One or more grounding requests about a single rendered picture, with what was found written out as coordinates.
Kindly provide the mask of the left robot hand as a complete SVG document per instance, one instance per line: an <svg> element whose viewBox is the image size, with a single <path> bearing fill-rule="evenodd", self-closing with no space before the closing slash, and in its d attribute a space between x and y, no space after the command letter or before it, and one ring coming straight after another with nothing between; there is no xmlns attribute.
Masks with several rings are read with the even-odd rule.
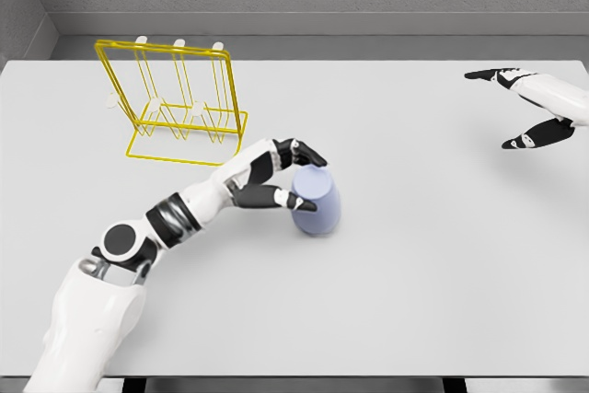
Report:
<svg viewBox="0 0 589 393"><path fill-rule="evenodd" d="M289 138L282 141L265 138L240 151L212 175L220 186L223 209L285 208L314 213L318 207L289 190L267 182L292 165L323 168L327 160L304 142Z"/></svg>

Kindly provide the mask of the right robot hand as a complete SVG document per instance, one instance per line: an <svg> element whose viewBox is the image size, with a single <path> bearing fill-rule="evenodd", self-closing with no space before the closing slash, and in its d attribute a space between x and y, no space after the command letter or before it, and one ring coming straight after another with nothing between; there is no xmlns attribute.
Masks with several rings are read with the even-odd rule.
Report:
<svg viewBox="0 0 589 393"><path fill-rule="evenodd" d="M578 127L589 127L589 90L554 75L503 67L467 72L469 80L496 83L553 117L502 143L503 150L537 149L569 139Z"/></svg>

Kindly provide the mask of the lavender blue cup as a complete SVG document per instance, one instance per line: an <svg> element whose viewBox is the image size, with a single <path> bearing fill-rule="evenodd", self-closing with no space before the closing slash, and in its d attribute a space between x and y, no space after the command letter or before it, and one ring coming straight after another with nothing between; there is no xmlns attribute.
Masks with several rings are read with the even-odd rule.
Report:
<svg viewBox="0 0 589 393"><path fill-rule="evenodd" d="M312 236L330 234L341 218L341 198L334 178L327 167L306 165L293 177L291 192L313 202L315 212L293 211L294 225Z"/></svg>

